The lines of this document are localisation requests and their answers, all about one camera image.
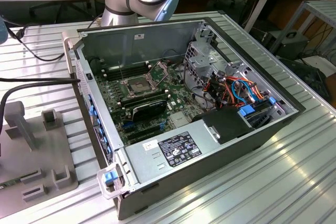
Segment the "green circuit board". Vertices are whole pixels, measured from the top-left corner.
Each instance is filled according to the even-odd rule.
[[[153,84],[150,88],[142,85],[138,88],[132,85],[132,80],[135,78],[137,78],[137,83],[144,82],[144,75],[128,78],[128,85],[125,84],[126,79],[108,81],[104,76],[95,77],[106,106],[109,109],[113,122],[124,144],[131,145],[177,128],[179,125],[172,121],[172,118],[170,117],[172,115],[174,118],[176,118],[176,116],[179,118],[182,116],[183,118],[181,120],[186,124],[187,121],[190,123],[194,116],[204,112],[193,99],[192,93],[187,91],[183,83],[179,83],[181,73],[174,70],[171,66],[166,68],[166,72],[168,73],[167,77],[160,82],[166,74],[162,68],[158,66],[154,67],[150,71],[149,76],[150,83]],[[132,100],[134,98],[129,97],[130,91],[135,97],[141,97],[144,94],[149,94],[158,90],[167,90],[167,95],[169,94],[170,96],[167,99],[166,110],[153,118],[132,122],[130,118],[131,109],[121,108],[120,104],[118,104],[122,99]]]

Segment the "cpu socket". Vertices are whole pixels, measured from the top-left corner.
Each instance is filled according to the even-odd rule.
[[[155,83],[150,74],[130,77],[120,82],[125,85],[129,92],[128,97],[137,97],[144,93],[152,92],[155,88]]]

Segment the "aluminum extrusion table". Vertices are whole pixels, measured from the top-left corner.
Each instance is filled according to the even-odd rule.
[[[304,114],[261,148],[118,221],[113,201],[102,197],[95,179],[98,162],[71,86],[18,91],[9,100],[21,100],[28,116],[48,108],[63,114],[79,186],[0,223],[336,222],[336,111],[228,16],[206,12],[174,15],[173,19],[204,16],[212,18],[293,94],[306,107]],[[26,30],[24,41],[40,57],[55,57],[62,52],[60,33],[88,24],[32,27]],[[230,48],[218,46],[233,57]],[[38,61],[13,39],[3,44],[0,52],[1,77],[68,76],[64,58]],[[2,83],[0,96],[12,86]]]
[[[303,1],[296,12],[293,14],[288,24],[282,30],[277,40],[274,42],[272,47],[269,49],[270,52],[274,53],[279,45],[281,44],[284,37],[288,34],[289,30],[293,27],[298,18],[302,13],[307,10],[310,12],[308,18],[303,22],[298,32],[304,33],[314,17],[323,20],[326,24],[333,28],[336,28],[336,1]],[[336,37],[334,37],[322,50],[322,55],[324,55],[328,49],[336,44]]]

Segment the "open computer tower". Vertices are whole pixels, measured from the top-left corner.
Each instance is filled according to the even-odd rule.
[[[304,110],[209,18],[76,33],[78,99],[119,219],[261,147]]]

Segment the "warning label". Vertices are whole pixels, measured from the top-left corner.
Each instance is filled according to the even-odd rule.
[[[202,154],[188,131],[159,142],[159,147],[171,167]]]

